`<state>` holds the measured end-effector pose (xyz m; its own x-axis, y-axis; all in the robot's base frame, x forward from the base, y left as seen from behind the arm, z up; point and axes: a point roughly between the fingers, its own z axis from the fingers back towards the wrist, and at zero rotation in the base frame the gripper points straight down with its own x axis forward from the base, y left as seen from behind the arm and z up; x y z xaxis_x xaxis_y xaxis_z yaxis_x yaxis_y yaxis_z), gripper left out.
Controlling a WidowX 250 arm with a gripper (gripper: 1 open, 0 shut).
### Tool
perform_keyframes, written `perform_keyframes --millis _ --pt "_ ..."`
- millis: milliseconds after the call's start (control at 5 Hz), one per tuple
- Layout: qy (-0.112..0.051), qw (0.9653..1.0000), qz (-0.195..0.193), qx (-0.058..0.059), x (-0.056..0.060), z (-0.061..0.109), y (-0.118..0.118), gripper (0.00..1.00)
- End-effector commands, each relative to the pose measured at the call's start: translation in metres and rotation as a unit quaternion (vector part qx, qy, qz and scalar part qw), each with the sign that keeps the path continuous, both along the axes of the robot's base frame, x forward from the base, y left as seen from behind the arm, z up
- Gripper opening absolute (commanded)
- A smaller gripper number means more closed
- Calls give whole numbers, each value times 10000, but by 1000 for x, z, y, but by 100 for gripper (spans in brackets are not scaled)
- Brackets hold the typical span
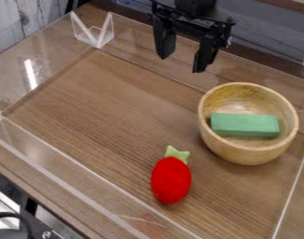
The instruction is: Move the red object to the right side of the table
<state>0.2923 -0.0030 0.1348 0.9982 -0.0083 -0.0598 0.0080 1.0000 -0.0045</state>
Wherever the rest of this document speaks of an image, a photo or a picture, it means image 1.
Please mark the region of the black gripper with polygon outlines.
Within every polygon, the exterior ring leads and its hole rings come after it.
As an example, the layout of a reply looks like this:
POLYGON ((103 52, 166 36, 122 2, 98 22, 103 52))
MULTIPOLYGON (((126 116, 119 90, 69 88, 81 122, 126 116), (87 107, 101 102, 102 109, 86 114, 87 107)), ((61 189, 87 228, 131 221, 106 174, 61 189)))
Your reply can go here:
POLYGON ((201 37, 193 72, 214 63, 219 47, 231 45, 235 19, 218 9, 218 0, 151 0, 157 52, 165 60, 177 49, 177 32, 201 37))

